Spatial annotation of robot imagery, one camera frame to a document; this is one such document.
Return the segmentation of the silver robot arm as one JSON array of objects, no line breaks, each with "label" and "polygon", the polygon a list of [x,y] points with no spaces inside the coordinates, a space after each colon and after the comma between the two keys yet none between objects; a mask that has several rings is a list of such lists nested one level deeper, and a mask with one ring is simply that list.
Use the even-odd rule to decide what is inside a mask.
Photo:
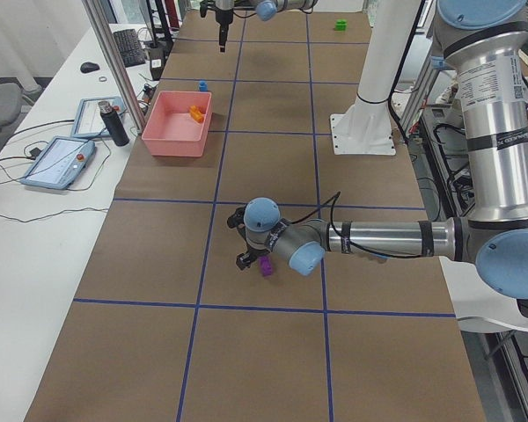
[{"label": "silver robot arm", "polygon": [[256,198],[228,219],[246,242],[245,269],[274,253],[310,274],[329,251],[380,258],[444,256],[471,263],[502,295],[528,299],[528,121],[519,49],[528,37],[522,1],[440,1],[429,61],[453,69],[458,82],[466,163],[447,170],[444,190],[473,194],[466,215],[443,222],[297,221]]},{"label": "silver robot arm", "polygon": [[318,3],[317,0],[256,0],[233,1],[216,0],[207,1],[205,8],[215,13],[215,20],[219,25],[218,46],[219,51],[226,51],[230,25],[233,23],[236,11],[252,11],[261,21],[269,21],[275,15],[284,11],[299,10],[311,11]]}]

